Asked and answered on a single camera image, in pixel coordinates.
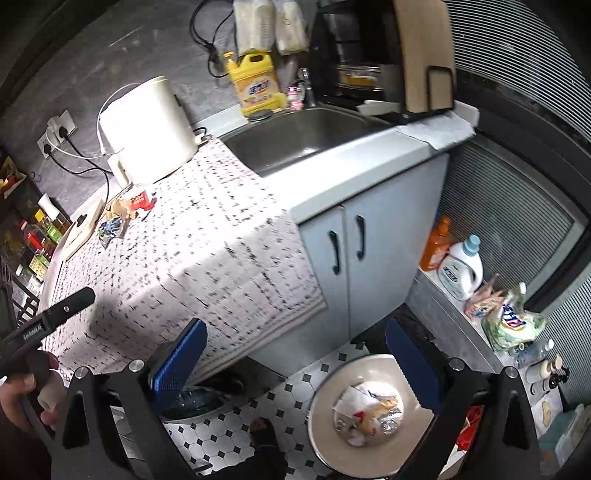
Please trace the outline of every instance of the faucet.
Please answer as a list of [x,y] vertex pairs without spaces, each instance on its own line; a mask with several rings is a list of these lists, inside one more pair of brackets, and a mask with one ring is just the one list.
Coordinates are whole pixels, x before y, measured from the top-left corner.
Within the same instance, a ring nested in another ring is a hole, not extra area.
[[314,99],[314,92],[312,91],[312,84],[310,82],[310,74],[308,69],[298,69],[297,76],[300,82],[304,84],[306,88],[306,95],[304,101],[306,102],[307,108],[314,108],[316,106],[316,100]]

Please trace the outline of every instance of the cabinet door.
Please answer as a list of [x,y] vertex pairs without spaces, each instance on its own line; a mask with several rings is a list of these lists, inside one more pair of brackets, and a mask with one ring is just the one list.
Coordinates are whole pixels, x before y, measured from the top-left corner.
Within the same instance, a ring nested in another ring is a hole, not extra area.
[[343,208],[333,208],[300,225],[300,233],[327,309],[250,355],[285,376],[349,340]]
[[447,158],[433,158],[344,203],[351,337],[406,299],[433,226]]

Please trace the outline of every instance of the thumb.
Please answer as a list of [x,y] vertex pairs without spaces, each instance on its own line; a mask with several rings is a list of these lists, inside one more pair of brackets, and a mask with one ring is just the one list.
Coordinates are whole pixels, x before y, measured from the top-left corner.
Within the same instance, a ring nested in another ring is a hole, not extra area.
[[33,374],[15,374],[8,377],[0,387],[0,406],[7,419],[24,432],[31,430],[31,424],[21,407],[21,398],[35,389]]

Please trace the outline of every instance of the black and white tile floor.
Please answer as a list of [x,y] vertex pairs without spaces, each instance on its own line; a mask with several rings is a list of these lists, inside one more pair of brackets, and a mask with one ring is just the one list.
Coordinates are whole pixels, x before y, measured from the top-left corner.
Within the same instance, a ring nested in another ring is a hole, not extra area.
[[280,449],[288,463],[287,480],[318,480],[331,470],[314,454],[308,438],[306,416],[314,392],[341,365],[369,355],[363,344],[343,345],[317,362],[299,370],[279,385],[268,385],[259,397],[234,406],[229,413],[212,413],[201,423],[165,424],[175,445],[192,465],[206,462],[207,475],[236,465],[253,455],[249,424],[257,417],[271,420]]

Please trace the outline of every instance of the blue gripper pad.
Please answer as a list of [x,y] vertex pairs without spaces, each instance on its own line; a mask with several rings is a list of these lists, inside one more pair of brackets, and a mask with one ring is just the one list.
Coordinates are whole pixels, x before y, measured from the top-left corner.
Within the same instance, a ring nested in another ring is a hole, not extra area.
[[165,351],[150,374],[152,408],[160,413],[169,408],[207,345],[207,325],[194,318]]
[[386,327],[386,344],[418,402],[434,414],[441,409],[441,383],[429,362],[396,320]]

